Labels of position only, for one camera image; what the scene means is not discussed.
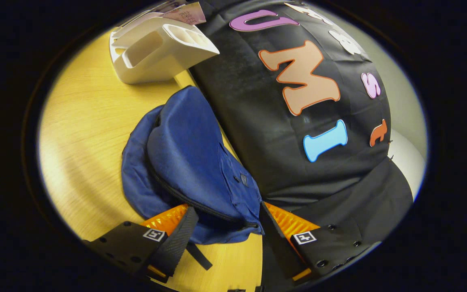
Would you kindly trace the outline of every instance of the wooden table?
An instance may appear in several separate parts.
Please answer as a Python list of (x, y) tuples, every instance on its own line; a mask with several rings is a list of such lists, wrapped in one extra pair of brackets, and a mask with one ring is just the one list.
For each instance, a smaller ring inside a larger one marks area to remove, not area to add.
[[(124, 197), (122, 150), (141, 117), (187, 85), (194, 82), (186, 71), (166, 82), (122, 83), (111, 64), (109, 32), (87, 44), (59, 74), (39, 126), (39, 160), (53, 204), (81, 239), (95, 240), (125, 220), (144, 221)], [(213, 263), (207, 271), (185, 251), (166, 286), (253, 292), (261, 284), (261, 244), (261, 236), (252, 234), (242, 243), (200, 245)]]

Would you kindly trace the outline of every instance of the white plastic holder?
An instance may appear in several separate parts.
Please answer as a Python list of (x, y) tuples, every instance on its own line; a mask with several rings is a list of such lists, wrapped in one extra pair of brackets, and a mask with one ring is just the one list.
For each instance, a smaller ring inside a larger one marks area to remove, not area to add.
[(196, 26), (154, 16), (111, 32), (109, 53), (118, 78), (137, 84), (170, 80), (219, 50)]

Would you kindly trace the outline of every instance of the blue bag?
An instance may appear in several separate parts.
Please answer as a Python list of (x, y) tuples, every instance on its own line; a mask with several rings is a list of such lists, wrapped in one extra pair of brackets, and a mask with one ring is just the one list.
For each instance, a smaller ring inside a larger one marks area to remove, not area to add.
[(191, 243), (235, 243), (263, 234), (257, 184), (225, 148), (198, 88), (186, 87), (148, 112), (122, 157), (126, 199), (144, 218), (187, 203), (199, 216)]

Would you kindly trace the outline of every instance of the zipper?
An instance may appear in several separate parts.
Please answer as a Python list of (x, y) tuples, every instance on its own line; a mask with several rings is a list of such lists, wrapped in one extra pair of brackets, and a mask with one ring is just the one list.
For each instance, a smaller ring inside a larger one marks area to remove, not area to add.
[(200, 210), (202, 212), (205, 212), (205, 213), (208, 213), (210, 215), (216, 216), (217, 218), (220, 218), (222, 220), (226, 220), (228, 222), (233, 222), (233, 223), (239, 223), (239, 224), (244, 225), (245, 227), (254, 227), (254, 228), (258, 227), (257, 223), (247, 222), (246, 220), (241, 220), (241, 219), (233, 218), (233, 217), (225, 215), (225, 214), (221, 214), (219, 212), (214, 211), (214, 209), (212, 209), (210, 207), (207, 207), (207, 206), (205, 206), (205, 205), (203, 205), (201, 203), (198, 203), (198, 202), (196, 202), (194, 200), (191, 200), (191, 199), (187, 198), (180, 191), (176, 190), (174, 187), (169, 185), (167, 183), (167, 181), (165, 181), (165, 179), (158, 176), (156, 170), (154, 170), (154, 167), (152, 166), (152, 164), (150, 162), (150, 158), (149, 158), (148, 153), (146, 153), (145, 157), (146, 157), (145, 160), (147, 161), (147, 165), (148, 165), (150, 174), (152, 174), (154, 179), (163, 187), (163, 189), (165, 189), (171, 195), (175, 196), (178, 200), (182, 201), (183, 203), (186, 203), (189, 206), (194, 207), (197, 210)]

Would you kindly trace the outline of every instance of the letter m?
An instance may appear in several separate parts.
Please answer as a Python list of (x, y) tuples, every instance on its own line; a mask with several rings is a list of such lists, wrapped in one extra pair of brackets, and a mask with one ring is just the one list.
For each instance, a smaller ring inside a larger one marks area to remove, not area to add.
[(303, 85), (298, 88), (285, 87), (282, 91), (291, 114), (300, 115), (306, 107), (325, 100), (340, 100), (340, 90), (334, 80), (313, 74), (324, 59), (313, 42), (305, 41), (301, 47), (277, 52), (261, 50), (259, 58), (272, 71), (277, 71), (280, 64), (291, 61), (276, 78), (280, 83)]

